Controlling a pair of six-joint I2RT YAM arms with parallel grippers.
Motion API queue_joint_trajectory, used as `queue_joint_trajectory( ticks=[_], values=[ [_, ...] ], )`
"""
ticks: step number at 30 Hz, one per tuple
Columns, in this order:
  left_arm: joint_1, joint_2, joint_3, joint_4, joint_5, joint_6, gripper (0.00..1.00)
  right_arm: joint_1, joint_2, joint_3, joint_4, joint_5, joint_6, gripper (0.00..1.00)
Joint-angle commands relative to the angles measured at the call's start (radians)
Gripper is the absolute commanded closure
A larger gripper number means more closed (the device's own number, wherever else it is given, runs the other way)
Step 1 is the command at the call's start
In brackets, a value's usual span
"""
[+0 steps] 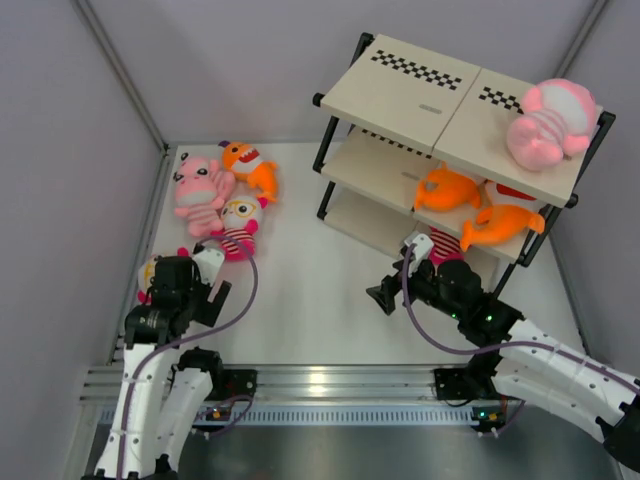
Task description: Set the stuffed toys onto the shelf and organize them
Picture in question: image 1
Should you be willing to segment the white head glasses magenta plush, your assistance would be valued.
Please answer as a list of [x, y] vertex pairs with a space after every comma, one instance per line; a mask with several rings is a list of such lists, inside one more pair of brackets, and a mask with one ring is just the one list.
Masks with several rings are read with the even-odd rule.
[[255, 254], [255, 236], [267, 204], [266, 198], [250, 195], [238, 195], [225, 203], [220, 214], [223, 228], [216, 233], [225, 236], [219, 240], [219, 247], [227, 261], [243, 261], [248, 259], [248, 255]]

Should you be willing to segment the light pink striped plush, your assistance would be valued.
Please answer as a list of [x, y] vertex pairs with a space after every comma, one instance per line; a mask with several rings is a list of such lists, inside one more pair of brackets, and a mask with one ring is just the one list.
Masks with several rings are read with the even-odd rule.
[[220, 212], [236, 185], [231, 171], [225, 170], [219, 160], [185, 152], [173, 181], [174, 214], [186, 220], [191, 236], [204, 237], [223, 229]]

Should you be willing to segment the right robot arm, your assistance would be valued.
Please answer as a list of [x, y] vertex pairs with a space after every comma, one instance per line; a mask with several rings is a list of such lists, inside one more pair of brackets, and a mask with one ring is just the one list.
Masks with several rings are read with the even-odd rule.
[[472, 358], [488, 357], [466, 373], [475, 395], [517, 398], [579, 427], [618, 463], [639, 469], [639, 380], [577, 352], [541, 330], [520, 311], [485, 292], [480, 277], [461, 260], [439, 267], [422, 261], [407, 273], [403, 261], [367, 295], [386, 313], [397, 295], [457, 321], [473, 344]]

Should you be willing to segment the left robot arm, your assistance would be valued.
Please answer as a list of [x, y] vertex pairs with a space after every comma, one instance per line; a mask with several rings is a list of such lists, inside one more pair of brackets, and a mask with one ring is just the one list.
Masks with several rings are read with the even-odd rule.
[[191, 423], [226, 386], [220, 356], [188, 347], [191, 323], [214, 326], [230, 284], [216, 281], [224, 254], [156, 260], [139, 305], [125, 318], [124, 368], [107, 443], [92, 478], [175, 479]]

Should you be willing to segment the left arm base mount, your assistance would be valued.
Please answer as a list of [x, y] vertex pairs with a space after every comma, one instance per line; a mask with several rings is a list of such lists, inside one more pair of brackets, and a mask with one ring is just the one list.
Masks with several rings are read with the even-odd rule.
[[217, 402], [235, 396], [253, 397], [257, 388], [258, 372], [255, 369], [222, 369], [212, 374], [212, 390], [206, 402]]

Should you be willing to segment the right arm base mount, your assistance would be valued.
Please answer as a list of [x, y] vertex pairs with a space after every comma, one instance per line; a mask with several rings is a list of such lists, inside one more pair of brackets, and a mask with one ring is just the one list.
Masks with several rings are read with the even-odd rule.
[[438, 400], [499, 400], [491, 377], [468, 368], [438, 368], [433, 371]]

